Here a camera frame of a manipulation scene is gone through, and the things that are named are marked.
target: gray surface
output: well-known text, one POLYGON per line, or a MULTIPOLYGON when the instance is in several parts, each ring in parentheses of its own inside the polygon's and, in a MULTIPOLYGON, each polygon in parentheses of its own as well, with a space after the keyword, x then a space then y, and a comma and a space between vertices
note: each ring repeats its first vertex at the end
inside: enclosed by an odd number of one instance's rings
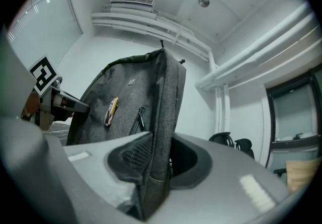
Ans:
POLYGON ((62 146, 66 145, 68 137, 69 125, 61 123, 52 123, 47 131, 43 131, 44 134, 51 134, 56 136, 61 142, 62 146))
POLYGON ((288 196, 275 175, 243 152, 192 136, 180 136, 206 149, 213 160, 209 176, 193 189, 171 190, 148 220, 154 223, 244 223, 260 216, 243 191, 239 178, 252 174, 280 202, 288 196))
POLYGON ((296 192, 291 193, 282 203, 278 204, 268 213, 250 221, 248 224, 271 224, 279 223, 298 203, 303 194, 305 193, 307 186, 299 189, 296 192))
MULTIPOLYGON (((57 138, 52 140, 63 152, 57 138)), ((52 223, 77 223, 41 129, 24 120, 0 117, 0 145, 1 162, 30 206, 52 223)))
POLYGON ((3 27, 0 32, 0 114, 20 116, 36 79, 14 53, 5 32, 3 27))
POLYGON ((120 212, 98 196, 69 162, 59 140, 50 135, 46 138, 51 165, 56 169, 60 182, 72 203, 78 224, 141 223, 120 212))
POLYGON ((117 208, 121 204, 126 205, 131 203, 135 185, 134 183, 123 182, 115 177, 107 165, 107 156, 114 148, 146 134, 148 132, 142 132, 111 141, 66 146, 64 150, 68 157, 81 152, 87 152, 90 155, 87 158, 71 163, 98 196, 117 208))

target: black office chair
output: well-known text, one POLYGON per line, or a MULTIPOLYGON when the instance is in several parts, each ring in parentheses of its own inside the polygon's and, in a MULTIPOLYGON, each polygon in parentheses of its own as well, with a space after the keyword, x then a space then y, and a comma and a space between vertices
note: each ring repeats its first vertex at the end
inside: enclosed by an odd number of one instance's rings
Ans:
POLYGON ((255 159, 254 152, 252 150, 252 142, 249 139, 239 139, 235 141, 236 149, 246 153, 251 158, 255 159))
POLYGON ((230 132, 217 133, 210 137, 209 141, 213 141, 234 148, 234 143, 229 135, 230 132))

